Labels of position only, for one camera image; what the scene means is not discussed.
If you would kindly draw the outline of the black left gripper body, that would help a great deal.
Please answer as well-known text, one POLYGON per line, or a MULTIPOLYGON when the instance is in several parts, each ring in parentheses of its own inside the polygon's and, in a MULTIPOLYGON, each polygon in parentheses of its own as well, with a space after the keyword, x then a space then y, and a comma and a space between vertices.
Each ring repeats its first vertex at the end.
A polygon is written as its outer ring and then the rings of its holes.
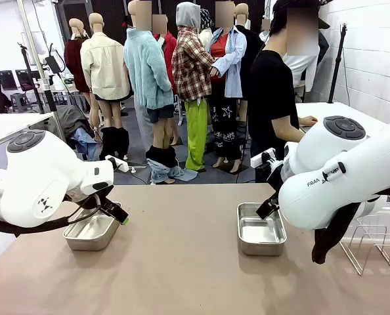
POLYGON ((85 195, 79 188, 68 191, 68 201, 79 205, 83 209, 93 209, 100 205, 103 209, 111 208, 113 203, 107 198, 114 188, 113 185, 103 188, 91 195, 85 195))

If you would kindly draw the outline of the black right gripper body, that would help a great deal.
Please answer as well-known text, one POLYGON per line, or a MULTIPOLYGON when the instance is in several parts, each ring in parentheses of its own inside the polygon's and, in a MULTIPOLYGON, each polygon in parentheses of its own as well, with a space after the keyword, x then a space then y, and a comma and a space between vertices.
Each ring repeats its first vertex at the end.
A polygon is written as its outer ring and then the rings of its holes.
POLYGON ((265 164, 267 183, 274 189, 273 198, 278 197, 280 188, 284 181, 281 177, 281 170, 284 166, 283 161, 268 161, 265 164))

